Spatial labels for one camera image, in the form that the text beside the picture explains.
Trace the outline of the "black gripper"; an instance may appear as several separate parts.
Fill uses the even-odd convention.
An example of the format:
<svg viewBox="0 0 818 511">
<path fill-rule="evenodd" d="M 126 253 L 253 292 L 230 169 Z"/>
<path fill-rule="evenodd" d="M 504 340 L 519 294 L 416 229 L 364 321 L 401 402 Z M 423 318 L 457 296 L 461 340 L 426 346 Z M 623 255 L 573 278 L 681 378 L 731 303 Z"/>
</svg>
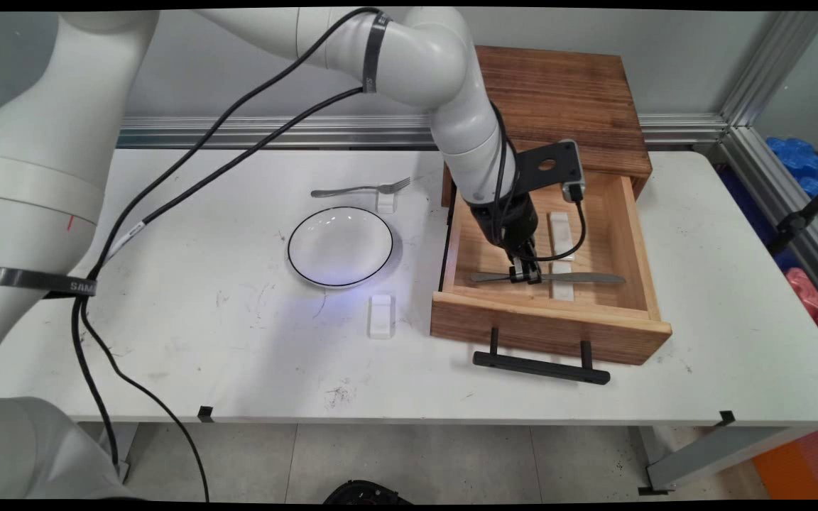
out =
<svg viewBox="0 0 818 511">
<path fill-rule="evenodd" d="M 542 282 L 535 252 L 538 214 L 531 195 L 517 194 L 498 203 L 467 206 L 486 241 L 506 252 L 512 263 L 508 271 L 510 282 Z"/>
</svg>

